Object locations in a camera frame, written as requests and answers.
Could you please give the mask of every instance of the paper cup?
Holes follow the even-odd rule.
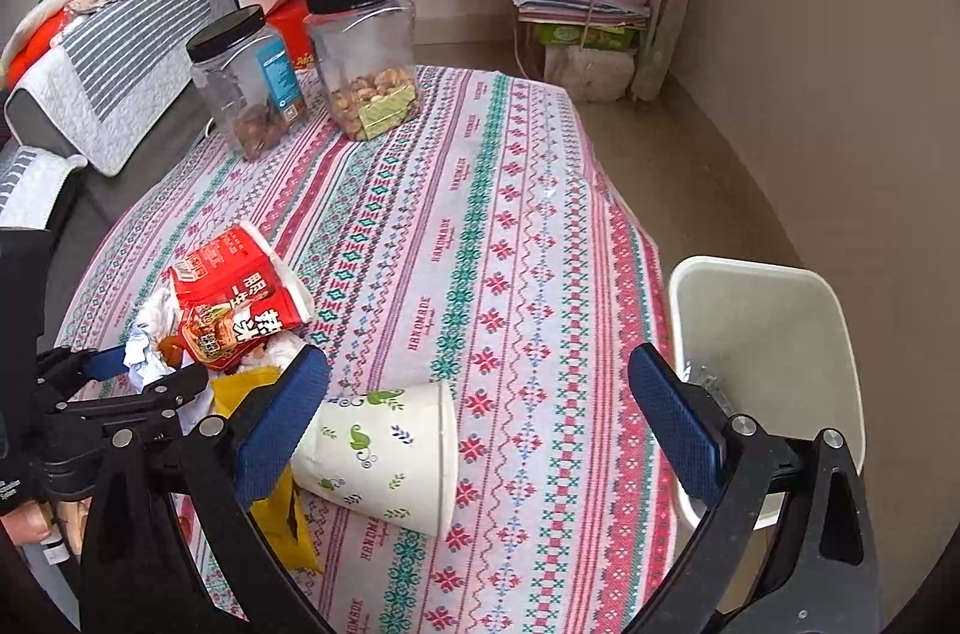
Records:
[[[328,501],[445,536],[457,487],[457,421],[443,383],[327,399],[290,461]]]

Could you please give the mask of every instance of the crushed red cup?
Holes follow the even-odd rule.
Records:
[[[174,263],[167,277],[179,338],[215,371],[234,366],[265,337],[313,318],[313,300],[256,227],[246,221]]]

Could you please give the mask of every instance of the patterned tablecloth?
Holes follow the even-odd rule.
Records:
[[[373,142],[323,115],[257,164],[200,144],[107,238],[61,342],[117,344],[167,265],[251,220],[316,299],[331,396],[446,380],[458,408],[444,539],[301,492],[325,573],[296,579],[334,629],[619,632],[676,531],[625,375],[635,345],[669,343],[656,249],[563,89],[438,67],[421,84],[424,113]],[[199,529],[192,549],[237,611]]]

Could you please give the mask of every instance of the plastic jar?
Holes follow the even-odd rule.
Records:
[[[255,161],[306,118],[304,94],[280,32],[260,6],[220,17],[186,44],[193,81],[224,137]]]
[[[330,115],[349,139],[372,139],[416,114],[413,1],[306,0],[306,7]]]

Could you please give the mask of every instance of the white trash bin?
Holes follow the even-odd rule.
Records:
[[[785,266],[688,257],[670,277],[674,368],[707,367],[737,412],[779,436],[838,428],[858,473],[866,440],[860,384],[840,302],[823,277]],[[704,505],[676,483],[680,516]],[[784,495],[768,495],[755,528],[773,525]]]

